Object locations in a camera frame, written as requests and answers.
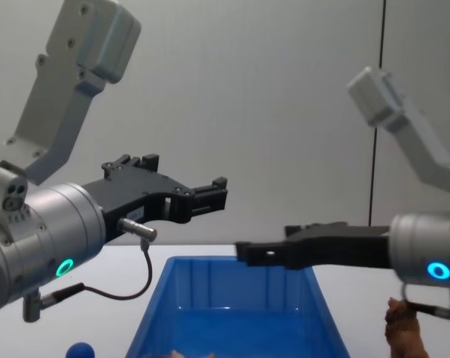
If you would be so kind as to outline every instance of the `silver connector plug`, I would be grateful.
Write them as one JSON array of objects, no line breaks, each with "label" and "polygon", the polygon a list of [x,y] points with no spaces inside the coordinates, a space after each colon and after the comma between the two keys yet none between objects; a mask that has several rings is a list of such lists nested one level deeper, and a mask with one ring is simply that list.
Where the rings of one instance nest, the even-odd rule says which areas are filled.
[{"label": "silver connector plug", "polygon": [[125,233],[133,233],[134,235],[140,236],[149,242],[154,241],[157,237],[156,229],[139,224],[133,220],[122,218],[118,222],[118,227]]}]

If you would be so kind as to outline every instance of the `blue plastic bin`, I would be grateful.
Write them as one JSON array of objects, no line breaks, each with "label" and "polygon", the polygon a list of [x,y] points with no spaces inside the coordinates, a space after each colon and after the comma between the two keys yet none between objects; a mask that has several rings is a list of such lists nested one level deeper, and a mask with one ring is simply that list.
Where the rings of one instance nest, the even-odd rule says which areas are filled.
[{"label": "blue plastic bin", "polygon": [[128,358],[349,355],[312,269],[247,267],[234,257],[173,257]]}]

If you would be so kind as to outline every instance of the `white wall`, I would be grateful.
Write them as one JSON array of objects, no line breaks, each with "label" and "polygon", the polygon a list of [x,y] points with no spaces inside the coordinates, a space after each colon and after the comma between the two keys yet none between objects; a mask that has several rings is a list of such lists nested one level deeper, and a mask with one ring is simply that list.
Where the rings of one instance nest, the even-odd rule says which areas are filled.
[{"label": "white wall", "polygon": [[[286,224],[367,222],[373,135],[346,83],[377,64],[381,0],[123,3],[142,22],[129,68],[93,101],[70,162],[47,184],[96,180],[123,153],[156,152],[159,170],[189,186],[227,176],[226,211],[153,223],[162,244],[280,240]],[[0,1],[0,142],[60,5]]]}]

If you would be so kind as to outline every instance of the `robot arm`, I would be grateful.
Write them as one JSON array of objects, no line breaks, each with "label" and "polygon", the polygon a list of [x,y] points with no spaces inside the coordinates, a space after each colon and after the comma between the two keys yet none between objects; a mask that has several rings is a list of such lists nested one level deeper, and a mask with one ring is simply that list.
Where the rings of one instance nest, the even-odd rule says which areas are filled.
[{"label": "robot arm", "polygon": [[38,288],[124,233],[156,237],[151,220],[186,223],[222,210],[226,179],[190,189],[157,173],[159,156],[122,156],[104,178],[28,193],[69,158],[92,98],[124,74],[139,22],[113,0],[65,0],[15,134],[0,146],[0,308],[25,298],[39,319]]},{"label": "robot arm", "polygon": [[[419,179],[450,191],[450,155],[424,115],[395,90],[390,76],[366,68],[348,89],[366,122],[396,138]],[[404,298],[407,284],[450,289],[450,212],[398,215],[389,228],[297,227],[295,233],[287,232],[287,239],[281,243],[236,246],[238,258],[250,265],[392,268],[404,283]],[[415,303],[410,306],[450,319],[450,309]]]}]

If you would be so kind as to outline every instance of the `blue led ring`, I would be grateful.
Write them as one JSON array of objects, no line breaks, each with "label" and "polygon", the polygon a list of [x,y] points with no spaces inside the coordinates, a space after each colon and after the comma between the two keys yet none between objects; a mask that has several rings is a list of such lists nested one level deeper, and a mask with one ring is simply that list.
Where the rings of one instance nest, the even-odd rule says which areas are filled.
[{"label": "blue led ring", "polygon": [[433,278],[438,280],[447,280],[450,278],[450,268],[443,263],[429,263],[427,266],[427,272]]},{"label": "blue led ring", "polygon": [[75,262],[73,260],[71,260],[71,259],[64,260],[61,263],[61,265],[58,267],[58,270],[56,270],[56,276],[57,277],[61,277],[65,273],[71,271],[71,269],[73,268],[74,264],[75,264]]}]

